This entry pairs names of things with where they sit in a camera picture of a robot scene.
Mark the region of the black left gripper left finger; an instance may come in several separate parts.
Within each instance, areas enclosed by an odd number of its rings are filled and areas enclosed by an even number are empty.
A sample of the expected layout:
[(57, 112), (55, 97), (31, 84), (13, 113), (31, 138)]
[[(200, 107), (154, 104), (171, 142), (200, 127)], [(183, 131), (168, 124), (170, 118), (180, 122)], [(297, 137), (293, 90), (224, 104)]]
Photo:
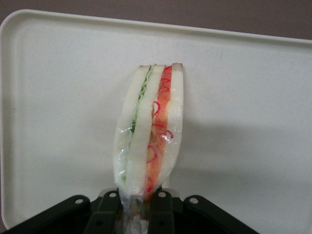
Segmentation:
[(117, 191), (93, 202), (74, 195), (7, 230), (8, 234), (115, 234), (121, 208)]

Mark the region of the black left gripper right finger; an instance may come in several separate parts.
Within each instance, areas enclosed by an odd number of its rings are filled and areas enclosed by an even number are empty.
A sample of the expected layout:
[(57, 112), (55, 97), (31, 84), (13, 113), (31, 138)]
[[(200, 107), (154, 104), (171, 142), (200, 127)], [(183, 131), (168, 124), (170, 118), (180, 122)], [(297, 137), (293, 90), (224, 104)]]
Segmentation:
[(184, 200), (165, 190), (151, 199), (151, 234), (255, 234), (257, 231), (200, 195)]

